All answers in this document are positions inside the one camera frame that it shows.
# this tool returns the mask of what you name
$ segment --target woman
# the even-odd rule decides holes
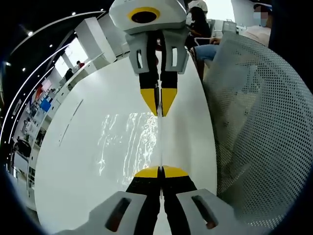
[[[200,7],[193,7],[190,9],[191,19],[194,21],[190,25],[190,35],[186,39],[185,45],[188,49],[197,46],[195,38],[210,38],[211,30],[209,24],[206,22],[205,13]]]

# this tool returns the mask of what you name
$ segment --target white shirt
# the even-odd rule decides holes
[[[261,26],[247,27],[246,31],[242,33],[242,36],[253,39],[266,47],[268,47],[270,28]]]
[[[194,1],[191,1],[189,4],[189,9],[197,6],[197,7],[200,7],[203,11],[207,12],[207,6],[206,6],[206,3],[203,1],[203,0],[194,0]]]

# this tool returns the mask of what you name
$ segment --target white counter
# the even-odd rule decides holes
[[[144,102],[129,59],[106,66],[73,88],[45,135],[35,177],[40,223],[49,233],[75,229],[138,171],[160,164],[183,168],[196,187],[216,193],[211,118],[192,60],[161,122]],[[168,231],[156,226],[159,233]]]

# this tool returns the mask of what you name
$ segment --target black hair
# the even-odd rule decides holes
[[[195,22],[197,23],[206,22],[205,13],[200,7],[194,6],[193,8],[190,9],[190,13]]]

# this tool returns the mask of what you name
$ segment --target mesh chair back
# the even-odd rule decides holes
[[[228,33],[204,78],[216,142],[218,196],[237,218],[274,228],[313,161],[313,96],[280,56]]]

